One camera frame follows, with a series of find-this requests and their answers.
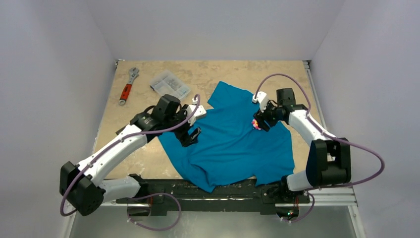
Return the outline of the pink flower brooch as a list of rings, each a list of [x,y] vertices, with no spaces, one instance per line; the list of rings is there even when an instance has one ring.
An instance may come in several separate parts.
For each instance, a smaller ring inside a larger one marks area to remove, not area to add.
[[[252,120],[252,126],[253,126],[254,129],[261,130],[261,128],[259,127],[259,124],[258,124],[256,119]]]

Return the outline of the blue t-shirt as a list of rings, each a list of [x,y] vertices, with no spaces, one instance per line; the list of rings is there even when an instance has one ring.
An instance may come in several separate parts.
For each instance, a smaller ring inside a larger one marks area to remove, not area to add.
[[[249,91],[219,82],[205,118],[194,128],[196,144],[183,147],[173,133],[159,137],[171,163],[185,180],[206,192],[250,177],[257,184],[279,181],[294,171],[292,136],[281,123],[270,131],[252,126],[258,105]]]

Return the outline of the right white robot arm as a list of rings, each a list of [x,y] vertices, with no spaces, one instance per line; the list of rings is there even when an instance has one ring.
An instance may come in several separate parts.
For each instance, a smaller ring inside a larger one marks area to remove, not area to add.
[[[257,92],[252,102],[259,106],[254,114],[254,125],[269,131],[279,121],[295,129],[309,145],[309,155],[304,171],[284,176],[278,188],[279,198],[285,202],[306,189],[348,183],[351,180],[351,156],[347,139],[334,140],[314,120],[308,108],[296,104],[293,89],[278,89],[274,104],[265,92]]]

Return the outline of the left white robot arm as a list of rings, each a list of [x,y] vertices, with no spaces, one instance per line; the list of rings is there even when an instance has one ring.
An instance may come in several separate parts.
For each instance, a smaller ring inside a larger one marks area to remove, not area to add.
[[[156,105],[136,114],[118,130],[106,146],[76,164],[68,161],[61,167],[60,214],[65,217],[79,212],[87,216],[104,202],[120,198],[131,198],[136,203],[145,201],[148,190],[140,176],[111,180],[106,180],[106,176],[129,155],[163,133],[172,132],[183,147],[196,144],[201,129],[189,130],[205,115],[199,94],[190,105],[181,105],[178,98],[169,94],[160,97]]]

